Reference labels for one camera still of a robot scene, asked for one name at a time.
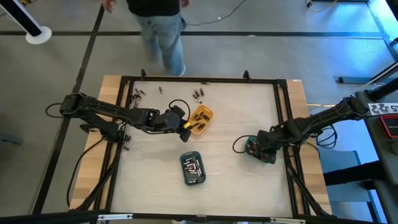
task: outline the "gray floor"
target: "gray floor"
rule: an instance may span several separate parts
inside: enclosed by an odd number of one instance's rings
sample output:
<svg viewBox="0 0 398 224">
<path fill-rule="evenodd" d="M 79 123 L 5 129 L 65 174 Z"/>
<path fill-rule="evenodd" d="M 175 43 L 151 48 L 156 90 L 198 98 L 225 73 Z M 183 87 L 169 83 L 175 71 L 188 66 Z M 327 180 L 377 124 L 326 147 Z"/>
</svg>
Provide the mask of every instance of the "gray floor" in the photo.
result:
<svg viewBox="0 0 398 224">
<path fill-rule="evenodd" d="M 212 21 L 228 14 L 239 2 L 193 1 L 182 14 L 193 24 Z M 314 7 L 325 5 L 315 3 Z M 387 24 L 391 38 L 398 36 L 398 24 L 385 13 L 384 0 L 372 0 L 370 6 Z M 53 30 L 91 31 L 100 4 L 99 0 L 38 0 L 26 8 L 39 23 Z M 99 29 L 139 30 L 123 0 L 112 14 L 104 15 Z M 20 28 L 1 17 L 2 30 Z M 305 8 L 304 1 L 297 0 L 248 0 L 228 19 L 188 26 L 187 30 L 378 32 L 363 3 L 338 3 L 315 14 Z M 0 216 L 30 212 L 60 122 L 46 117 L 44 108 L 62 101 L 72 89 L 88 39 L 52 37 L 44 45 L 33 46 L 21 36 L 0 35 L 0 133 L 24 140 L 22 146 L 1 144 Z M 184 36 L 182 40 L 188 77 L 241 77 L 249 70 L 254 78 L 301 79 L 309 103 L 324 103 L 358 87 L 337 84 L 337 77 L 372 77 L 394 61 L 380 38 Z M 145 59 L 139 37 L 97 37 L 81 91 L 97 96 L 103 75 L 138 75 L 142 68 L 149 75 L 165 75 L 160 64 Z M 67 210 L 67 184 L 86 139 L 79 124 L 72 121 L 68 130 L 44 212 Z M 357 150 L 362 163 L 377 159 L 363 122 L 345 121 L 336 128 L 340 137 L 336 150 Z M 352 132 L 361 133 L 361 138 L 345 137 L 344 133 Z"/>
</svg>

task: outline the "sticker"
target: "sticker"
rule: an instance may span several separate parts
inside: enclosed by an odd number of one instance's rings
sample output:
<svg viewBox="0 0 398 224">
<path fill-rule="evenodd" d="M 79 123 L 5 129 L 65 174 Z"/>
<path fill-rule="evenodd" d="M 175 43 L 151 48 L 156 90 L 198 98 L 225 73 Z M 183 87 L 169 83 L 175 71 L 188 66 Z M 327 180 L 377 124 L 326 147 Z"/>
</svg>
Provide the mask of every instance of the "sticker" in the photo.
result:
<svg viewBox="0 0 398 224">
<path fill-rule="evenodd" d="M 398 113 L 398 103 L 368 103 L 372 115 Z"/>
</svg>

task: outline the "wooden table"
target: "wooden table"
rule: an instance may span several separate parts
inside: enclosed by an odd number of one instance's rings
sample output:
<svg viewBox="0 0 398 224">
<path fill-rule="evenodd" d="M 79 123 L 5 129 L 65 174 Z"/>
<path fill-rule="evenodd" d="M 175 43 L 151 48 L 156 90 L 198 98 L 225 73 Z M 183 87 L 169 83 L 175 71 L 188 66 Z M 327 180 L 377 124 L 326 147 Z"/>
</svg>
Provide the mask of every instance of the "wooden table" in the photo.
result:
<svg viewBox="0 0 398 224">
<path fill-rule="evenodd" d="M 116 103 L 116 98 L 119 92 L 121 76 L 104 76 L 103 84 L 99 93 L 98 99 L 108 103 Z M 290 104 L 294 118 L 308 116 L 307 101 L 304 95 L 304 89 L 300 80 L 287 80 L 288 91 L 290 97 Z M 280 97 L 282 102 L 282 111 L 284 118 L 287 118 L 287 111 L 284 104 L 283 91 L 280 88 Z M 123 90 L 123 97 L 121 105 L 124 105 L 127 98 L 127 87 Z M 96 141 L 100 139 L 99 132 L 89 133 L 86 147 L 90 147 Z M 77 174 L 75 188 L 72 194 L 70 208 L 79 206 L 85 199 L 85 197 L 93 190 L 94 186 L 98 182 L 100 177 L 101 167 L 103 165 L 104 153 L 106 143 L 103 142 L 96 146 L 96 149 L 88 153 L 81 161 L 80 169 Z M 323 180 L 323 172 L 320 164 L 318 152 L 307 144 L 302 146 L 300 151 L 300 157 L 302 161 L 302 168 L 305 178 L 305 184 L 309 191 L 312 193 L 315 200 L 322 206 L 322 208 L 331 213 L 330 203 L 328 194 L 326 191 L 325 181 Z M 105 208 L 106 196 L 108 193 L 108 184 L 105 186 L 103 196 L 100 201 L 99 208 Z M 303 213 L 302 199 L 299 188 L 295 184 L 295 192 L 297 198 L 297 206 L 299 213 Z"/>
</svg>

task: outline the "jeans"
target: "jeans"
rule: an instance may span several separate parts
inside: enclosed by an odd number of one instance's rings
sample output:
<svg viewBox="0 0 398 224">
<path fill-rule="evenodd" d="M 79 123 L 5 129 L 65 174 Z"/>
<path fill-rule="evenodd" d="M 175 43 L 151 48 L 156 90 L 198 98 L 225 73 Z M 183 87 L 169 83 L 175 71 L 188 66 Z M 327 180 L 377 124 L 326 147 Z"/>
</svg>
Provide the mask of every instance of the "jeans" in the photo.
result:
<svg viewBox="0 0 398 224">
<path fill-rule="evenodd" d="M 162 51 L 163 66 L 169 75 L 179 76 L 185 72 L 181 43 L 182 18 L 174 16 L 140 17 L 135 15 L 142 28 L 141 37 L 152 60 L 159 59 Z"/>
</svg>

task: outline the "white board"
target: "white board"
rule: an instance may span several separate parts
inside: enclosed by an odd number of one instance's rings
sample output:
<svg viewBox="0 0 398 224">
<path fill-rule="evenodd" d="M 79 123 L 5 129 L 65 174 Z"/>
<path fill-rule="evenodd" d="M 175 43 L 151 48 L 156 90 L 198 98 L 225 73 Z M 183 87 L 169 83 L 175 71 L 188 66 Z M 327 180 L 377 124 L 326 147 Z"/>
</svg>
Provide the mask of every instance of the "white board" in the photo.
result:
<svg viewBox="0 0 398 224">
<path fill-rule="evenodd" d="M 184 143 L 177 134 L 149 135 L 132 127 L 122 151 L 111 210 L 132 213 L 291 217 L 289 190 L 282 151 L 275 164 L 265 164 L 232 151 L 234 140 L 256 135 L 278 124 L 273 86 L 270 84 L 190 82 L 134 82 L 143 90 L 140 108 L 162 113 L 169 102 L 183 99 L 191 107 L 193 90 L 203 88 L 203 104 L 214 111 L 204 132 Z M 183 103 L 176 102 L 184 111 Z M 246 139 L 236 145 L 241 150 Z M 198 151 L 206 181 L 186 186 L 180 155 Z"/>
</svg>

